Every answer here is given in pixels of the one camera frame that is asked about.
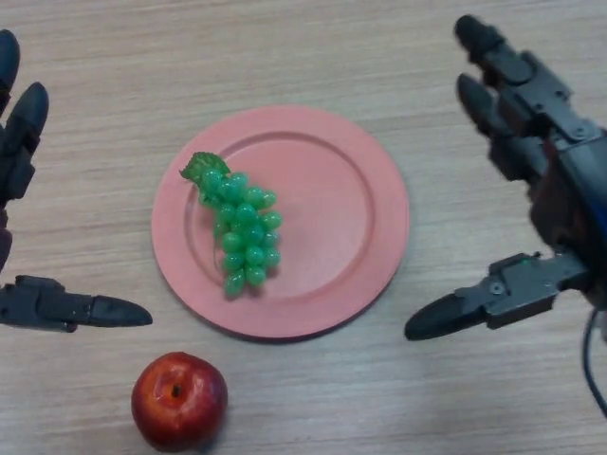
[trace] grape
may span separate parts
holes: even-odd
[[[249,246],[245,253],[245,259],[249,265],[261,265],[265,259],[264,251],[259,246]]]
[[[267,268],[276,267],[281,261],[281,253],[274,247],[268,248],[265,256],[265,265]]]
[[[278,266],[283,217],[275,209],[274,191],[249,186],[245,173],[232,173],[226,163],[210,153],[194,154],[181,176],[198,187],[198,201],[215,215],[213,236],[220,241],[224,257],[224,293],[240,295],[248,284],[260,287],[267,270]]]
[[[234,185],[231,178],[221,182],[221,185],[219,186],[219,195],[233,204],[238,204],[242,200],[242,191],[238,186]]]
[[[250,187],[245,193],[245,201],[256,209],[261,209],[264,206],[264,191],[259,187]]]
[[[224,291],[228,297],[236,297],[245,287],[245,270],[239,268],[230,273],[224,281]]]
[[[264,237],[266,236],[266,233],[261,225],[255,224],[245,227],[242,235],[245,245],[251,246],[261,244],[262,240],[264,240]]]
[[[243,238],[235,232],[228,232],[221,241],[221,246],[226,253],[235,253],[243,248]]]
[[[247,282],[254,287],[261,286],[266,280],[266,272],[262,267],[247,267]]]
[[[215,239],[218,239],[219,237],[224,235],[226,232],[228,232],[228,225],[226,225],[225,223],[222,223],[221,221],[216,221],[215,226],[213,227],[213,230],[212,230],[213,237]]]
[[[236,209],[232,204],[222,204],[217,212],[217,218],[222,223],[230,223],[236,216]]]
[[[267,230],[274,230],[283,223],[283,217],[278,211],[269,211],[262,215],[262,223]]]
[[[244,189],[248,184],[248,177],[245,173],[233,173],[230,180],[240,189]]]
[[[275,230],[269,230],[268,232],[266,232],[266,235],[264,236],[264,240],[262,241],[262,246],[265,246],[265,247],[276,246],[280,240],[281,240],[281,236],[278,232],[276,232]]]
[[[254,206],[248,203],[243,203],[236,209],[236,221],[243,225],[250,225],[257,221],[258,214]]]
[[[227,272],[235,272],[245,264],[245,255],[243,253],[228,253],[224,256],[221,263],[223,269]]]
[[[264,209],[269,209],[276,204],[276,193],[274,191],[264,192]]]
[[[211,194],[217,193],[223,175],[214,168],[205,170],[202,174],[202,188]]]

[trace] apple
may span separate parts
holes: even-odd
[[[159,452],[196,449],[225,419],[228,386],[209,362],[181,352],[162,355],[139,376],[131,412],[143,439]]]

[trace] robotic hand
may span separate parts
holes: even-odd
[[[20,49],[14,35],[0,30],[0,116],[10,99],[19,69]],[[26,194],[35,169],[31,158],[40,142],[48,114],[48,93],[36,82],[16,102],[0,126],[0,271],[10,254],[12,236],[7,230],[8,201]],[[131,327],[152,323],[150,314],[126,300],[70,294],[49,278],[18,276],[0,288],[0,324],[60,332],[74,332],[79,324],[97,327]]]
[[[527,184],[531,223],[554,256],[516,254],[491,264],[478,284],[413,315],[405,337],[442,337],[482,323],[497,329],[550,310],[560,292],[580,291],[593,306],[584,372],[607,417],[588,366],[591,329],[607,309],[607,136],[576,114],[569,87],[531,52],[515,51],[497,28],[466,15],[454,31],[482,71],[482,83],[458,78],[458,98],[487,138],[497,170]]]

